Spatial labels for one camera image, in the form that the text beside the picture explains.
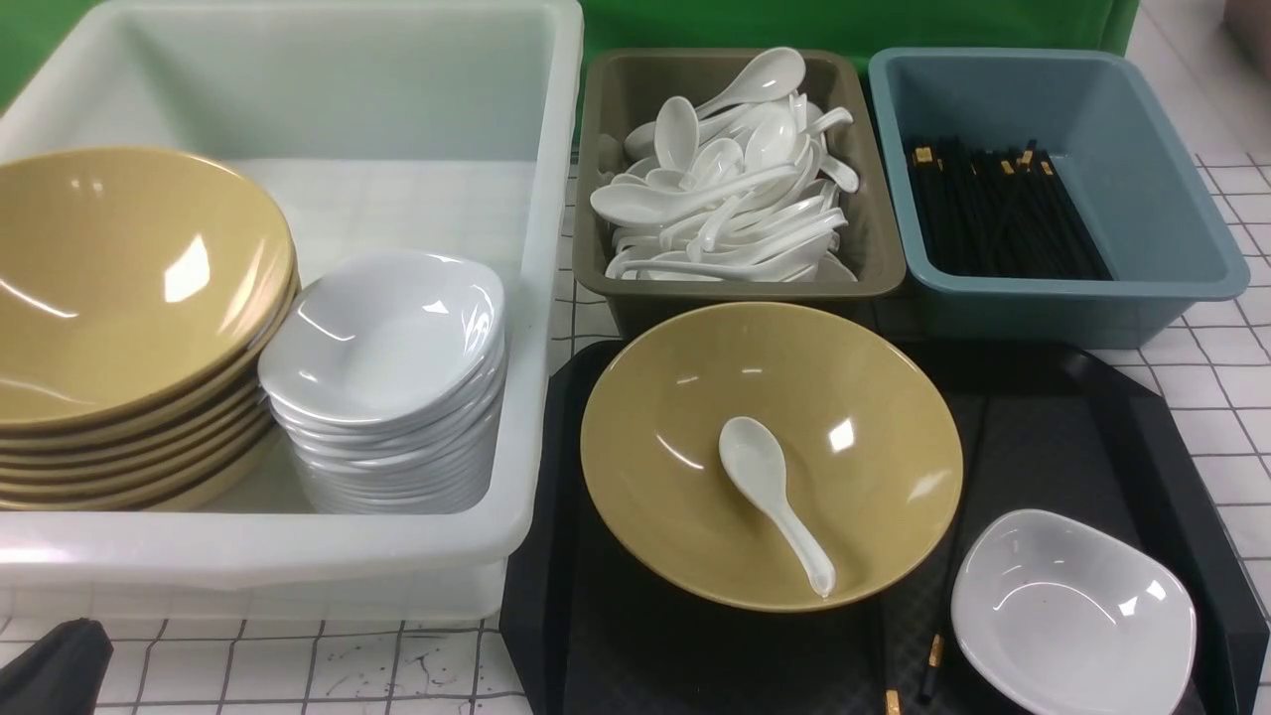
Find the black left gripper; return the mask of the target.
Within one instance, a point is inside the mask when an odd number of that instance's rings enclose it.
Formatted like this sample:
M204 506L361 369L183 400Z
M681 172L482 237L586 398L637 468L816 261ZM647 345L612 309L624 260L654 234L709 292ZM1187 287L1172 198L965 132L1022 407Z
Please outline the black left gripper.
M3 665L1 712L94 712L113 653L100 621L58 624Z

